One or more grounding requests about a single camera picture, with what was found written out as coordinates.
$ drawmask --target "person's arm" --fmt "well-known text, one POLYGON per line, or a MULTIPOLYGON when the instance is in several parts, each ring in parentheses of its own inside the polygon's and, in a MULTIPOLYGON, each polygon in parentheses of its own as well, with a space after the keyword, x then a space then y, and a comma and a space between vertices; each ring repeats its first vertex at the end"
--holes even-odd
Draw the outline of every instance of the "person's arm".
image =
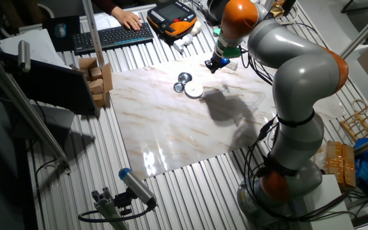
POLYGON ((121 25, 128 29, 139 30, 141 27, 141 18, 130 11, 124 11, 116 6, 112 0, 92 0, 104 12, 117 18, 121 25))

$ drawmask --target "person's hand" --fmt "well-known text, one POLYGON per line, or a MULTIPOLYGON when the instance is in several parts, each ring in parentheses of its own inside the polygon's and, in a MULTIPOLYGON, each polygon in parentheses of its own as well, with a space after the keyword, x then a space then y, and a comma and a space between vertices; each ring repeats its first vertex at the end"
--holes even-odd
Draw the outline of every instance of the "person's hand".
POLYGON ((127 29, 133 28, 134 30, 139 30, 141 27, 141 18, 139 16, 132 12, 124 11, 120 7, 115 7, 112 10, 112 15, 127 29))

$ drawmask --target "metal profile rail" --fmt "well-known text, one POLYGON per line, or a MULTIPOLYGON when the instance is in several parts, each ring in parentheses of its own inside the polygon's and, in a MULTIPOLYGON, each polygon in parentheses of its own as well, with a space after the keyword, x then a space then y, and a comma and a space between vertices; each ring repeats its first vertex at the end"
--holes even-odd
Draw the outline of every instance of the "metal profile rail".
MULTIPOLYGON (((300 14, 297 22, 315 26, 297 3, 300 14)), ((152 6, 131 9, 139 12, 144 21, 146 12, 152 6)), ((184 49, 184 55, 176 52, 157 38, 152 43, 133 45, 121 49, 106 50, 103 58, 112 63, 113 72, 121 72, 188 58, 213 50, 216 38, 213 29, 203 22, 204 17, 197 11, 202 29, 194 37, 192 44, 184 49)), ((86 18, 81 18, 82 32, 89 31, 86 18)), ((326 46, 322 37, 311 29, 300 26, 288 26, 292 32, 314 43, 326 46)), ((67 65, 78 66, 80 56, 73 52, 60 52, 59 56, 67 65)), ((95 57, 95 54, 83 55, 82 58, 95 57)), ((344 111, 354 113, 351 102, 365 98, 350 79, 337 93, 344 111)), ((354 144, 340 127, 339 121, 344 117, 325 122, 325 141, 341 141, 354 144)), ((262 151, 268 152, 268 146, 260 145, 262 151)), ((52 160, 52 153, 40 143, 34 145, 36 167, 52 160)), ((110 224, 89 224, 79 222, 79 213, 94 210, 90 192, 102 187, 109 187, 113 194, 124 192, 126 187, 118 178, 118 171, 130 167, 121 138, 117 117, 112 108, 102 108, 98 119, 76 116, 70 138, 65 143, 69 167, 72 173, 63 174, 57 163, 54 167, 42 169, 38 175, 41 187, 42 207, 39 207, 35 192, 35 208, 40 229, 43 210, 46 229, 112 229, 110 224)), ((255 229, 240 211, 236 202, 236 189, 243 180, 241 170, 245 162, 247 149, 239 149, 229 153, 203 160, 192 165, 175 169, 164 174, 146 179, 144 183, 157 197, 159 207, 147 215, 127 221, 130 229, 255 229)), ((35 179, 31 173, 34 191, 35 179)), ((139 201, 132 205, 133 214, 144 211, 139 201)))

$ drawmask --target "computer monitor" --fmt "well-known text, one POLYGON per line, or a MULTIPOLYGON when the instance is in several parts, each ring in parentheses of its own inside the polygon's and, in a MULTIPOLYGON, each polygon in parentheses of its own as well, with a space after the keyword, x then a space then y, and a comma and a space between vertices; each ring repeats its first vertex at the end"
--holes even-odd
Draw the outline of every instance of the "computer monitor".
MULTIPOLYGON (((6 62, 18 65, 18 57, 0 52, 6 62)), ((13 73, 29 99, 64 107, 75 114, 99 116, 99 109, 82 72, 31 60, 27 73, 13 73)))

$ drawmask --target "computer mouse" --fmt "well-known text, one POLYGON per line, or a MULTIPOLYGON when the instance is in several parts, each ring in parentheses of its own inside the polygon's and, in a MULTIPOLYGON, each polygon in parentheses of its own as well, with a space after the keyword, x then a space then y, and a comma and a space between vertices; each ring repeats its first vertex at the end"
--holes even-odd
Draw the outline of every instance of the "computer mouse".
POLYGON ((64 38, 66 37, 66 25, 63 23, 59 23, 55 26, 55 37, 56 38, 64 38))

